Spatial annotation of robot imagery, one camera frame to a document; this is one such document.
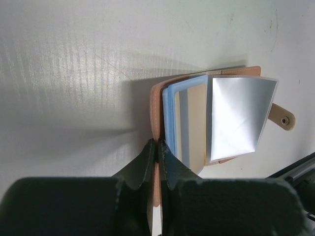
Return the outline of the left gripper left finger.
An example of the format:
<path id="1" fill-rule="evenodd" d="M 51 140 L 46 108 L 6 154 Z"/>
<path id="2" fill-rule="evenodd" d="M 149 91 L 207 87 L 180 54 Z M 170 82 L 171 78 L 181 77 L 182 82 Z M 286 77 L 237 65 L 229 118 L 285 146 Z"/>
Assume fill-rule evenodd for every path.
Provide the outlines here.
<path id="1" fill-rule="evenodd" d="M 155 142 L 111 177 L 26 177 L 0 203 L 3 236 L 149 236 Z"/>

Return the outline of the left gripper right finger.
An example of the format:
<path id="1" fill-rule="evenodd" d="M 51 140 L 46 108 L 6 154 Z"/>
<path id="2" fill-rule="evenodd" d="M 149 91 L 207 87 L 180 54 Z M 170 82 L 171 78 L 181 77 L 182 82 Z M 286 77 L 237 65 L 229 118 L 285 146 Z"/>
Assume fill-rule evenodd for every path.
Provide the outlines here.
<path id="1" fill-rule="evenodd" d="M 164 236 L 310 236 L 296 191 L 277 178 L 203 179 L 157 145 Z"/>

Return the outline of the tan leather card holder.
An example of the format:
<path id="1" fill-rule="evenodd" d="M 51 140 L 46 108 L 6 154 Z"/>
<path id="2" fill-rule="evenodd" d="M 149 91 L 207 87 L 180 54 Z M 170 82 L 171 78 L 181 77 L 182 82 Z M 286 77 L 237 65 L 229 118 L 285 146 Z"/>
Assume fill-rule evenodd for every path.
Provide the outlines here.
<path id="1" fill-rule="evenodd" d="M 153 139 L 165 140 L 176 157 L 176 93 L 201 84 L 207 86 L 204 167 L 255 152 L 268 120 L 286 131 L 295 126 L 294 114 L 273 103 L 277 80 L 262 77 L 259 66 L 180 75 L 154 85 L 150 94 Z"/>

